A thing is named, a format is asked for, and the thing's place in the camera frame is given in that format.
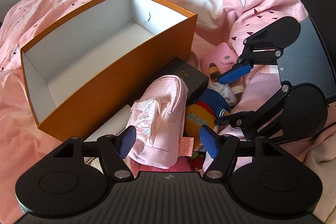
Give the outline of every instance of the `silver screw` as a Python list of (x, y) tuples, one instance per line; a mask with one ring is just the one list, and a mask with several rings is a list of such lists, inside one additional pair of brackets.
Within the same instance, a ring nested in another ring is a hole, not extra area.
[(118, 179), (125, 179), (128, 178), (131, 175), (131, 173), (127, 170), (118, 170), (114, 172), (114, 176)]
[(282, 90), (282, 92), (287, 92), (288, 89), (289, 89), (289, 87), (287, 85), (283, 85), (281, 90)]
[(211, 170), (207, 172), (206, 175), (208, 178), (211, 178), (211, 179), (219, 179), (223, 176), (223, 173), (220, 172), (219, 170)]

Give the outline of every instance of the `orange box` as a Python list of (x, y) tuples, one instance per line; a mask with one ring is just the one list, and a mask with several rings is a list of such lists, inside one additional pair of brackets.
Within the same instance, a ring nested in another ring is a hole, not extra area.
[(155, 72), (187, 60), (197, 15), (166, 0), (91, 0), (21, 49), (37, 127), (86, 139)]

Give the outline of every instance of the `mini pink backpack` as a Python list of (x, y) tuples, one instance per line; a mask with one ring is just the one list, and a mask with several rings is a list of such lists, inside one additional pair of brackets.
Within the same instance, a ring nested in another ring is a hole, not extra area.
[(146, 89), (131, 107), (127, 126), (136, 127), (136, 141), (128, 156), (162, 169), (176, 163), (187, 94), (186, 84), (176, 75), (162, 76)]

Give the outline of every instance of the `bed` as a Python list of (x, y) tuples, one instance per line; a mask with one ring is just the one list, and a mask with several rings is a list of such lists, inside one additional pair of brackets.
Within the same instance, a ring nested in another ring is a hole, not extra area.
[[(18, 177), (60, 144), (39, 131), (27, 103), (23, 82), (20, 48), (51, 23), (90, 0), (22, 0), (7, 13), (0, 29), (0, 223), (15, 222), (22, 214), (15, 197)], [(239, 55), (242, 41), (271, 22), (292, 16), (307, 17), (299, 0), (169, 0), (194, 13), (198, 22), (189, 63), (200, 69), (200, 56), (222, 42)], [(256, 110), (280, 87), (277, 68), (255, 66), (243, 78), (244, 92), (235, 111)], [(336, 121), (336, 108), (329, 108), (326, 126)], [(324, 191), (314, 214), (323, 222), (336, 223), (333, 180), (336, 177), (336, 127), (317, 139), (305, 139), (284, 146), (321, 178)], [(237, 129), (226, 128), (241, 139)]]

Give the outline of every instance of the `pink fabric tag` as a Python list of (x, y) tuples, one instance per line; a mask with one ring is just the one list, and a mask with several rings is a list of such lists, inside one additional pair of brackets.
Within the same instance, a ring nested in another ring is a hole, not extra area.
[(194, 138), (181, 137), (180, 146), (178, 148), (179, 156), (188, 156), (191, 157), (194, 147)]

